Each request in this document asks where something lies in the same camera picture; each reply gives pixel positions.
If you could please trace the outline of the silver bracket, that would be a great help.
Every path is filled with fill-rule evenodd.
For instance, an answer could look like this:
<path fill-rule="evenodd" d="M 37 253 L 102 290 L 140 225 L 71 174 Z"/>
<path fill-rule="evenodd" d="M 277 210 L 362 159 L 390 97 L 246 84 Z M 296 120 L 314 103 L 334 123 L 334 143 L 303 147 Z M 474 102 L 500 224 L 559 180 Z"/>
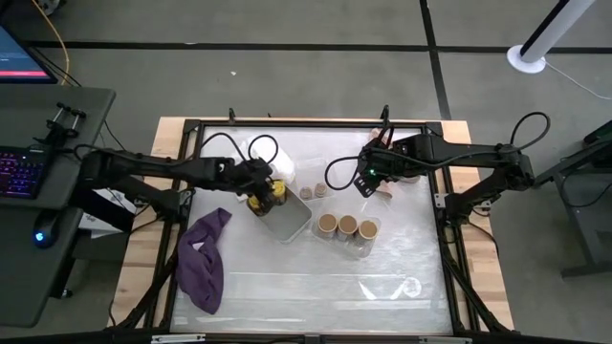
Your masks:
<path fill-rule="evenodd" d="M 206 341 L 206 336 L 201 333 L 170 333 L 159 334 L 151 337 L 150 344 L 190 344 Z"/>

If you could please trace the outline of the backlit black keyboard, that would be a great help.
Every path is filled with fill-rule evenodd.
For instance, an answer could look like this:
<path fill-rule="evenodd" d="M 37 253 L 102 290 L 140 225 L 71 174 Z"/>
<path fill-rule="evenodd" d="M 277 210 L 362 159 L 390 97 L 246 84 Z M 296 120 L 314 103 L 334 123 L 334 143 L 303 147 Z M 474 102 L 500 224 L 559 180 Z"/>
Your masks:
<path fill-rule="evenodd" d="M 45 150 L 0 146 L 0 197 L 35 199 L 46 178 Z"/>

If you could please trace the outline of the white pole with round base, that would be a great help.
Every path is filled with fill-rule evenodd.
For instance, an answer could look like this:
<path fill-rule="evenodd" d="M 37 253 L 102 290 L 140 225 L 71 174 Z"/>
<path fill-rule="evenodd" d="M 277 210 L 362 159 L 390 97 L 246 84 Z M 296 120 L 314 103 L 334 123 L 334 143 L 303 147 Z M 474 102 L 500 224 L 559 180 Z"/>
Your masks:
<path fill-rule="evenodd" d="M 523 74 L 543 72 L 547 66 L 546 54 L 596 1 L 558 0 L 524 44 L 507 50 L 508 63 Z"/>

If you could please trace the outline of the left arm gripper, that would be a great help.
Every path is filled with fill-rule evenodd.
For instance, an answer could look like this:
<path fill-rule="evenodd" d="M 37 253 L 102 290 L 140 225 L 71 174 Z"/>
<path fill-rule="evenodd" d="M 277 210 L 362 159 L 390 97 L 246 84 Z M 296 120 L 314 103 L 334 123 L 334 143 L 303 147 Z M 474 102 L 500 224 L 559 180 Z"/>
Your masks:
<path fill-rule="evenodd" d="M 277 198 L 271 191 L 272 168 L 261 158 L 241 161 L 229 170 L 231 190 L 237 194 L 259 197 L 259 210 L 266 215 L 277 205 Z"/>

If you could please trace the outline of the purple cloth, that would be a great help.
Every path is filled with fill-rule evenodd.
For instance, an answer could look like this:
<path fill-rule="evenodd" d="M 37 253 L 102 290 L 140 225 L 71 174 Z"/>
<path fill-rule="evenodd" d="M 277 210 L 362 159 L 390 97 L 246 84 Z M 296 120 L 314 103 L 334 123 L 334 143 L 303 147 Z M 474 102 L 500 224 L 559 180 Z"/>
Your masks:
<path fill-rule="evenodd" d="M 198 219 L 178 245 L 176 279 L 182 292 L 203 312 L 215 314 L 224 291 L 224 266 L 217 244 L 231 214 L 218 207 Z"/>

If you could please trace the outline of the white cardboard box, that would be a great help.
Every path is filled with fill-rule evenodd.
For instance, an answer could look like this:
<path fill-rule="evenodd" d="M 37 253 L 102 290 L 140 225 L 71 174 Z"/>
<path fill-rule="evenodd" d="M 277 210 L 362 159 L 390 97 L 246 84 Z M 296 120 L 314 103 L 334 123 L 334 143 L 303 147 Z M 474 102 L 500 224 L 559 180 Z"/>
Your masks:
<path fill-rule="evenodd" d="M 96 190 L 96 193 L 101 197 L 110 201 L 112 204 L 119 205 L 122 208 L 125 208 L 132 214 L 136 214 L 137 207 L 130 201 L 128 201 L 124 194 L 113 189 L 99 189 Z M 80 223 L 78 225 L 78 229 L 82 231 L 89 231 L 91 233 L 92 239 L 97 239 L 99 237 L 120 233 L 120 230 L 99 218 L 90 215 L 88 213 L 84 213 L 81 217 Z"/>

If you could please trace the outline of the white cloth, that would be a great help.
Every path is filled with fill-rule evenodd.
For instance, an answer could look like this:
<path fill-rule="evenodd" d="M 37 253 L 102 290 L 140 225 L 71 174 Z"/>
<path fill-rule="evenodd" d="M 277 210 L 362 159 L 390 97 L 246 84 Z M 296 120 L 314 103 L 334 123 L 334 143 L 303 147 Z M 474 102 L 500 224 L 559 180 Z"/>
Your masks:
<path fill-rule="evenodd" d="M 272 178 L 290 184 L 295 180 L 295 163 L 271 135 L 263 134 L 247 140 L 248 154 L 262 159 L 273 170 Z"/>

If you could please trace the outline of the black computer mouse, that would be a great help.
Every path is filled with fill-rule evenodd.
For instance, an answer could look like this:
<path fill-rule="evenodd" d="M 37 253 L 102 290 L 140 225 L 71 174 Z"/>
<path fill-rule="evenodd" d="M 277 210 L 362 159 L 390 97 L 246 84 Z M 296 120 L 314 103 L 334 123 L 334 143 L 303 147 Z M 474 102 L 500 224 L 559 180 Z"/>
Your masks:
<path fill-rule="evenodd" d="M 33 225 L 33 243 L 38 248 L 51 247 L 59 233 L 59 212 L 55 210 L 43 210 L 37 216 Z"/>

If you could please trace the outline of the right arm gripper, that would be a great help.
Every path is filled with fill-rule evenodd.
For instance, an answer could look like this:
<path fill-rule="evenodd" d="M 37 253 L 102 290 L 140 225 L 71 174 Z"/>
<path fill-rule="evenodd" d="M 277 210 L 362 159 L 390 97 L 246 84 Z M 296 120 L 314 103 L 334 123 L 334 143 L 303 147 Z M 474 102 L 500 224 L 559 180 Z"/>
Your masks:
<path fill-rule="evenodd" d="M 409 164 L 404 158 L 407 137 L 383 143 L 374 138 L 366 143 L 358 154 L 356 188 L 363 197 L 373 195 L 378 188 L 378 179 L 408 178 Z"/>

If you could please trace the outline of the pink cloth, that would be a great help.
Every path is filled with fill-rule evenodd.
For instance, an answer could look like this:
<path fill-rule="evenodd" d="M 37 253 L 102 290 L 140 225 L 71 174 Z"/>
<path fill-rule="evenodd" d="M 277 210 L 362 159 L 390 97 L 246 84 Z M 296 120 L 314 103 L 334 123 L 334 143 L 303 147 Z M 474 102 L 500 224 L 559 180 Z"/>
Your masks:
<path fill-rule="evenodd" d="M 381 128 L 375 128 L 375 129 L 372 129 L 372 130 L 370 131 L 369 138 L 370 138 L 371 140 L 372 140 L 372 139 L 376 139 L 376 138 L 379 136 L 379 134 L 381 133 L 381 131 L 382 131 L 382 129 L 381 129 Z M 398 183 L 399 183 L 399 184 L 417 183 L 417 182 L 418 182 L 420 179 L 421 179 L 421 177 L 420 177 L 420 176 L 410 177 L 410 178 L 407 178 L 407 177 L 401 177 L 401 178 L 398 180 Z M 385 197 L 385 198 L 387 198 L 387 199 L 392 199 L 392 198 L 393 198 L 393 188 L 392 188 L 392 186 L 391 186 L 391 183 L 388 183 L 388 182 L 382 181 L 382 182 L 380 183 L 380 185 L 378 186 L 378 188 L 377 188 L 377 190 L 376 190 L 376 193 L 377 193 L 377 194 L 379 194 L 379 195 L 381 195 L 381 196 L 384 196 L 384 197 Z"/>

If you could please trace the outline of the black table frame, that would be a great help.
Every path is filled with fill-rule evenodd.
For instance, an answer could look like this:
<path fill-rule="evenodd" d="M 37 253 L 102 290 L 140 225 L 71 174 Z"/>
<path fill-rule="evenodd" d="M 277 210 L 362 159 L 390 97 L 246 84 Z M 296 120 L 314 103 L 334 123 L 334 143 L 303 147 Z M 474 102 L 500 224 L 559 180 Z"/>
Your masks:
<path fill-rule="evenodd" d="M 152 211 L 136 220 L 112 304 L 112 322 L 207 338 L 277 334 L 373 336 L 450 335 L 481 330 L 484 319 L 509 329 L 512 317 L 496 249 L 484 235 L 485 218 L 449 229 L 435 197 L 461 192 L 479 176 L 468 167 L 444 168 L 417 183 L 397 184 L 391 200 L 364 198 L 349 183 L 374 119 L 350 118 L 162 118 L 153 146 L 159 157 L 229 155 L 235 143 L 271 135 L 296 161 L 327 160 L 325 178 L 337 191 L 311 201 L 310 223 L 289 244 L 278 242 L 245 204 L 226 192 L 198 191 L 179 223 L 158 222 Z M 231 214 L 218 244 L 225 286 L 215 314 L 197 308 L 163 268 L 176 259 L 181 237 L 198 219 L 221 207 Z M 352 259 L 311 232 L 324 209 L 376 217 L 382 230 L 370 255 Z"/>

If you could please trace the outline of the black metal stand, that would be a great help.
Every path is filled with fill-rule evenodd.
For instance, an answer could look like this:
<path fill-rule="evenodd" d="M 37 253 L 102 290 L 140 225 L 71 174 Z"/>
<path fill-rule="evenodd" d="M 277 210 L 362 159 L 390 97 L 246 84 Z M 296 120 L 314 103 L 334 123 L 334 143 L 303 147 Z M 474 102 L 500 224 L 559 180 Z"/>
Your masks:
<path fill-rule="evenodd" d="M 612 120 L 535 179 L 537 187 L 546 183 L 555 185 L 584 257 L 582 265 L 563 269 L 561 276 L 612 272 Z"/>

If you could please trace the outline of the dark grey desk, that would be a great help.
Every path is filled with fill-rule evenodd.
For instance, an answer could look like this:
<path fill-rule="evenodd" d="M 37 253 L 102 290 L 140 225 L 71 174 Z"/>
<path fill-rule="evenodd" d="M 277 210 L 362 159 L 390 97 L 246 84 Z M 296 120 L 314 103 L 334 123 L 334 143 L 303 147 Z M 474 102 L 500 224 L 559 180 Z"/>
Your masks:
<path fill-rule="evenodd" d="M 87 113 L 79 136 L 66 146 L 93 144 L 116 92 L 43 84 L 0 85 L 0 146 L 29 147 L 49 133 L 46 120 L 63 102 Z M 52 293 L 55 278 L 77 232 L 82 211 L 69 205 L 79 162 L 59 155 L 34 200 L 0 197 L 0 326 L 32 327 Z M 48 248 L 33 243 L 33 225 L 43 210 L 59 212 L 58 237 Z"/>

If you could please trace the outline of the black clamp stand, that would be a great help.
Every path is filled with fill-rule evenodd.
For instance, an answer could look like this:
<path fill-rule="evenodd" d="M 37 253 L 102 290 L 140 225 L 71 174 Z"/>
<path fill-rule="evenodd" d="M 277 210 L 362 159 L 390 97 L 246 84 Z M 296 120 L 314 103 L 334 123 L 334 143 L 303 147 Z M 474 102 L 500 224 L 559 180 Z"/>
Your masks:
<path fill-rule="evenodd" d="M 87 119 L 87 113 L 81 109 L 73 108 L 63 102 L 56 104 L 58 108 L 55 116 L 52 119 L 46 120 L 46 127 L 49 133 L 45 138 L 34 138 L 35 144 L 31 149 L 41 151 L 52 151 L 64 146 L 68 139 L 75 139 L 79 136 L 77 126 L 80 122 Z M 70 126 L 64 126 L 61 123 L 63 115 L 73 119 Z"/>

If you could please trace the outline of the tan-lid spice jar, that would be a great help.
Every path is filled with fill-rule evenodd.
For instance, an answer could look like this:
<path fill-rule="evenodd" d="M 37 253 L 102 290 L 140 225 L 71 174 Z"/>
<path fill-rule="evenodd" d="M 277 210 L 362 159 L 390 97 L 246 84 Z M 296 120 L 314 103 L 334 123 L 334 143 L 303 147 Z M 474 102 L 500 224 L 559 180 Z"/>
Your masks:
<path fill-rule="evenodd" d="M 317 220 L 317 234 L 322 239 L 333 239 L 338 225 L 338 218 L 334 214 L 324 213 Z"/>
<path fill-rule="evenodd" d="M 355 234 L 355 242 L 359 247 L 371 245 L 379 233 L 378 225 L 370 220 L 363 221 Z"/>

